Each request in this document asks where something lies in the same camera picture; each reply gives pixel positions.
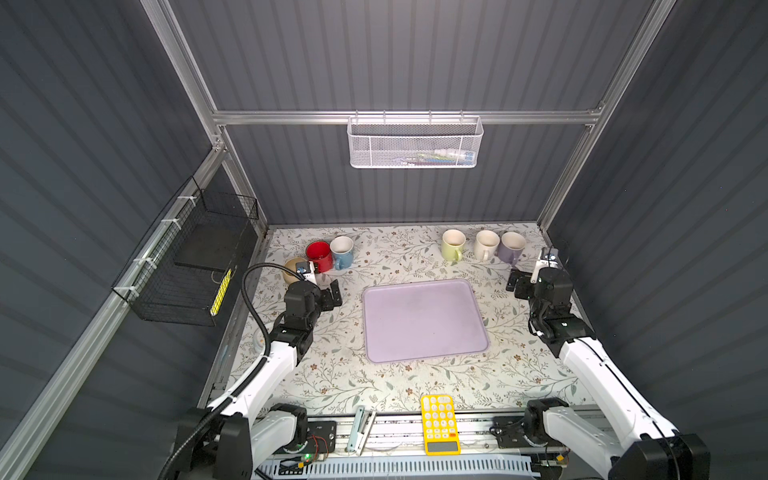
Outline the beige ceramic teapot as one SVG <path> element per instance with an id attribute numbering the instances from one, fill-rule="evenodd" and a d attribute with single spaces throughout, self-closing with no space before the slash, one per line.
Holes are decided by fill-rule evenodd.
<path id="1" fill-rule="evenodd" d="M 296 262 L 297 259 L 305 259 L 305 258 L 303 258 L 303 257 L 291 258 L 291 259 L 289 259 L 288 261 L 285 262 L 284 267 L 287 268 L 288 270 L 296 273 L 295 272 L 295 262 Z M 295 283 L 296 281 L 298 281 L 298 278 L 295 275 L 292 275 L 292 274 L 289 274 L 289 273 L 283 273 L 283 279 L 284 279 L 284 281 L 285 281 L 285 283 L 287 285 L 290 285 L 290 284 Z"/>

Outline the red mug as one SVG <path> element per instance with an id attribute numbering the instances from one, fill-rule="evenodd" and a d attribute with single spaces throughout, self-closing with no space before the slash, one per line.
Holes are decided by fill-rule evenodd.
<path id="1" fill-rule="evenodd" d="M 328 242 L 312 242 L 306 247 L 305 255 L 316 273 L 326 273 L 334 269 L 333 254 Z"/>

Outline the purple mug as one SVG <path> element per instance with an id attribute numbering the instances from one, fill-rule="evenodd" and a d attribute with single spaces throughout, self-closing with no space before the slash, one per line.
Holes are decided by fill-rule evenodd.
<path id="1" fill-rule="evenodd" d="M 500 261 L 515 266 L 527 245 L 526 238 L 517 232 L 508 231 L 500 237 L 497 257 Z"/>

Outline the blue floral mug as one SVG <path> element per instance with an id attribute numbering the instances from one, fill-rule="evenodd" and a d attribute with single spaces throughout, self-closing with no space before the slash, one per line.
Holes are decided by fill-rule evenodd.
<path id="1" fill-rule="evenodd" d="M 333 258 L 333 268 L 344 270 L 352 266 L 354 262 L 355 242 L 348 236 L 337 236 L 330 242 Z"/>

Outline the white cream mug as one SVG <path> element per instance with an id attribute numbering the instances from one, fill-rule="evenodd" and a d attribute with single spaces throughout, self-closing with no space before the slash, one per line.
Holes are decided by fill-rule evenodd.
<path id="1" fill-rule="evenodd" d="M 491 230 L 479 231 L 474 240 L 473 253 L 475 259 L 481 263 L 490 262 L 498 250 L 500 236 Z"/>

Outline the light green mug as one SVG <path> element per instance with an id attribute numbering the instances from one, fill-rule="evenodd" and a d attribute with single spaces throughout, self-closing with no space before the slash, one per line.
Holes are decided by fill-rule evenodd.
<path id="1" fill-rule="evenodd" d="M 466 235 L 458 229 L 448 229 L 443 232 L 441 254 L 447 262 L 459 262 L 464 256 Z"/>

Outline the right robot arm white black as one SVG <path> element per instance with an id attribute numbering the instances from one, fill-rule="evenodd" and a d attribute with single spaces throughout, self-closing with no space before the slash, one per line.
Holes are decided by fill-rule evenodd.
<path id="1" fill-rule="evenodd" d="M 529 304 L 528 327 L 574 373 L 610 423 L 607 435 L 559 398 L 531 400 L 524 438 L 544 448 L 556 441 L 605 479 L 707 479 L 711 453 L 683 434 L 620 371 L 592 328 L 571 311 L 572 281 L 558 267 L 512 269 L 507 288 Z"/>

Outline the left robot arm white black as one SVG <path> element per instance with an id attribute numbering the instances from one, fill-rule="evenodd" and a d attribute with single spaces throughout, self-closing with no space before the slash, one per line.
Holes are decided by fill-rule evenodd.
<path id="1" fill-rule="evenodd" d="M 262 268 L 275 268 L 295 279 L 284 297 L 285 311 L 268 330 L 248 297 L 246 282 L 241 282 L 245 305 L 264 337 L 264 351 L 223 394 L 184 414 L 160 479 L 176 479 L 182 473 L 199 479 L 266 479 L 261 464 L 283 447 L 300 448 L 306 443 L 305 408 L 278 404 L 263 418 L 258 415 L 310 349 L 320 315 L 342 305 L 339 284 L 334 280 L 328 288 L 320 288 L 312 261 L 302 261 L 293 269 L 256 263 L 243 277 Z"/>

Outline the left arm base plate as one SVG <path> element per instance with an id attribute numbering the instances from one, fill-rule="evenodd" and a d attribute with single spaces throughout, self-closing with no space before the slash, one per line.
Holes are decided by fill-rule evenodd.
<path id="1" fill-rule="evenodd" d="M 276 454 L 282 455 L 325 455 L 334 453 L 337 439 L 336 421 L 310 421 L 304 442 L 281 447 Z"/>

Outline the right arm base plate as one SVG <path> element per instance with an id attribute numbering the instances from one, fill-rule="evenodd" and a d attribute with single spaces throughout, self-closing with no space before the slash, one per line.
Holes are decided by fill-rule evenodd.
<path id="1" fill-rule="evenodd" d="M 500 449 L 539 447 L 539 444 L 527 435 L 524 415 L 493 416 L 489 433 Z"/>

